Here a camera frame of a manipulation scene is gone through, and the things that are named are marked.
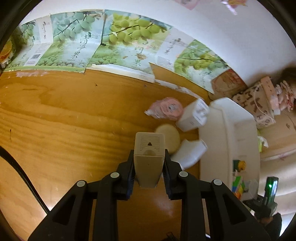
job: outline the wooden table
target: wooden table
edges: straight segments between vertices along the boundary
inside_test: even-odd
[[[78,180],[93,182],[116,170],[134,148],[135,134],[170,120],[144,114],[167,96],[184,106],[195,100],[175,90],[129,77],[87,70],[6,72],[0,77],[0,145],[18,161],[51,210]],[[162,68],[156,78],[187,88],[209,102],[207,92]],[[196,140],[198,132],[182,133]],[[198,176],[195,165],[189,170]],[[0,160],[0,209],[27,240],[45,217],[25,183]],[[135,183],[130,201],[118,201],[120,241],[161,240],[180,235],[181,202],[169,201],[163,180],[153,190]]]

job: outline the white plastic container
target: white plastic container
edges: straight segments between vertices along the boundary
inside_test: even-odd
[[[243,180],[259,182],[260,155],[256,122],[244,108],[229,98],[211,102],[207,122],[199,128],[199,136],[208,147],[201,157],[200,179],[220,179],[232,189],[233,160],[246,162]]]
[[[183,110],[183,115],[176,122],[176,126],[183,132],[203,126],[207,121],[209,107],[202,99],[197,99],[187,105]]]
[[[185,139],[171,160],[178,162],[184,171],[196,164],[206,151],[207,145],[203,140],[188,141]]]

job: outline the grape cluster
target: grape cluster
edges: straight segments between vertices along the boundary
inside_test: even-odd
[[[54,42],[65,42],[66,39],[75,40],[76,35],[89,32],[91,24],[96,20],[87,12],[68,12],[56,15],[56,28],[54,29]]]
[[[116,64],[118,60],[118,54],[116,51],[112,51],[105,46],[100,46],[91,58],[89,65]]]
[[[35,22],[31,21],[17,27],[14,30],[13,37],[15,39],[16,45],[21,47],[22,45],[31,44],[30,38],[34,35],[33,29],[35,24]]]
[[[123,43],[129,45],[138,39],[152,39],[154,34],[165,32],[166,29],[153,23],[148,18],[140,18],[138,15],[124,16],[113,13],[113,22],[109,27],[112,33],[103,36],[103,43],[115,45]]]
[[[194,40],[191,46],[186,48],[179,58],[175,61],[175,71],[186,72],[192,66],[195,70],[225,68],[226,63],[217,55],[209,54],[210,49],[205,45]]]
[[[84,63],[82,60],[65,60],[59,57],[58,54],[47,56],[46,58],[41,58],[37,66],[67,66],[67,67],[76,67],[76,68],[85,68],[87,63]]]

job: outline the barcode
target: barcode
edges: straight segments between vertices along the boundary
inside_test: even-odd
[[[27,62],[26,65],[36,64],[36,61]]]
[[[33,57],[31,59],[35,59],[38,58],[40,56],[40,54],[34,54]]]

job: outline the plastic bag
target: plastic bag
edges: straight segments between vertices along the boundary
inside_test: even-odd
[[[154,102],[144,113],[155,119],[170,119],[176,121],[183,114],[183,107],[175,98],[166,97]]]

